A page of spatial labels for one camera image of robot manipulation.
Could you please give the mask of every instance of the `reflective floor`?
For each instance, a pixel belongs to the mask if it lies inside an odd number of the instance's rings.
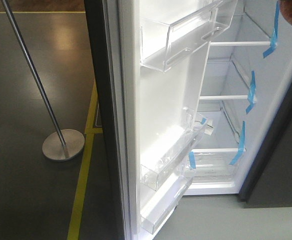
[[[12,10],[18,12],[78,12],[85,10],[83,0],[8,0],[8,2]],[[0,1],[0,12],[3,11],[4,8]]]
[[[16,19],[60,127],[83,133],[94,80],[85,15],[23,13]],[[0,14],[0,240],[67,239],[82,154],[64,163],[47,160],[42,143],[54,131],[8,18]],[[101,134],[92,154],[79,239],[112,240]]]

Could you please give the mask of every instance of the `open refrigerator door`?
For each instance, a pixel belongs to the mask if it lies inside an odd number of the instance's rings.
[[[211,135],[197,111],[210,43],[237,0],[140,1],[139,240],[153,239],[196,174],[191,150]]]
[[[276,1],[236,4],[119,1],[128,240],[153,239],[183,195],[238,193],[289,85],[287,36],[263,61]]]

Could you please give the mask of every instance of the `black refrigerator exterior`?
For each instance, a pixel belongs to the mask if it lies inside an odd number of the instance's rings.
[[[118,239],[124,239],[127,226],[126,216],[121,202],[123,192],[120,186],[122,176],[118,174],[122,166],[118,138],[120,127],[115,118],[120,115],[114,107],[115,96],[113,74],[120,73],[121,66],[115,66],[117,73],[109,68],[109,46],[107,46],[105,1],[85,0],[86,16],[91,42],[93,64],[100,112],[105,138],[108,169],[112,184],[112,194],[116,208]],[[292,83],[282,105],[268,130],[257,157],[238,194],[248,207],[292,207]]]

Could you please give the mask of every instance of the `gray floor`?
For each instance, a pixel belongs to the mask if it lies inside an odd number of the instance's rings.
[[[94,79],[85,15],[17,14],[16,19],[61,128],[83,132]],[[52,132],[8,19],[0,14],[0,240],[67,238],[82,155],[64,163],[45,159],[42,143]],[[96,139],[103,146],[102,136]],[[92,169],[103,159],[98,154],[105,155],[103,148],[97,150]],[[107,235],[115,234],[108,233],[114,229],[111,213],[100,211],[111,206],[107,168],[102,167],[90,177],[93,181],[99,176],[100,181],[88,183],[90,204],[85,204],[82,224],[87,233],[82,234],[90,237],[81,239],[91,239],[90,229],[100,236],[106,231],[89,226],[96,221],[107,221]],[[100,187],[104,191],[96,197],[95,189]]]
[[[292,207],[245,207],[234,195],[184,197],[154,240],[292,240]]]

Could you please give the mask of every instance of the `refrigerator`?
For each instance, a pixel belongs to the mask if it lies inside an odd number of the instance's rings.
[[[153,239],[183,196],[247,199],[292,106],[292,26],[279,3],[85,8],[118,239]]]

